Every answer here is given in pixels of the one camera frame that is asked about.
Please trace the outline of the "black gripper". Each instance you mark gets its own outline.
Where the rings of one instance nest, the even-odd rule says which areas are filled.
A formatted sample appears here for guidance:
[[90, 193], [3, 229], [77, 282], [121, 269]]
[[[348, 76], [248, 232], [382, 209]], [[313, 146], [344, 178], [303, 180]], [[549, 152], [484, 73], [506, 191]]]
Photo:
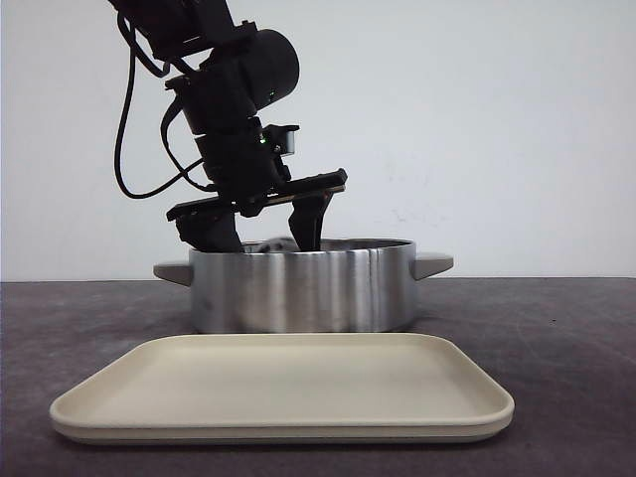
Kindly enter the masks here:
[[237, 134], [211, 132], [196, 139], [217, 195], [178, 204], [167, 212], [168, 221], [176, 220], [181, 241], [206, 253], [243, 252], [234, 213], [251, 218], [266, 207], [292, 202], [288, 223], [299, 249], [321, 249], [330, 194], [345, 189], [347, 173], [340, 168], [293, 180], [284, 156], [274, 154], [265, 143], [263, 128], [254, 117], [250, 127]]

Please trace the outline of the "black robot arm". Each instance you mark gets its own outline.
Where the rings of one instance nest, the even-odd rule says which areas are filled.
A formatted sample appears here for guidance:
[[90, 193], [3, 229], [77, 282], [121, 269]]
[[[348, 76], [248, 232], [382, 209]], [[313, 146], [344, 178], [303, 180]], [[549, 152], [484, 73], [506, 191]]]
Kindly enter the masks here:
[[223, 1], [117, 1], [114, 9], [130, 63], [164, 79], [175, 94], [161, 131], [184, 115], [208, 177], [205, 199], [167, 214], [180, 239], [202, 252], [240, 252], [237, 217], [289, 203], [296, 244], [318, 250], [323, 217], [346, 172], [293, 179], [283, 157], [295, 150], [295, 127], [265, 126], [257, 115], [297, 86], [291, 43], [250, 21], [236, 24]]

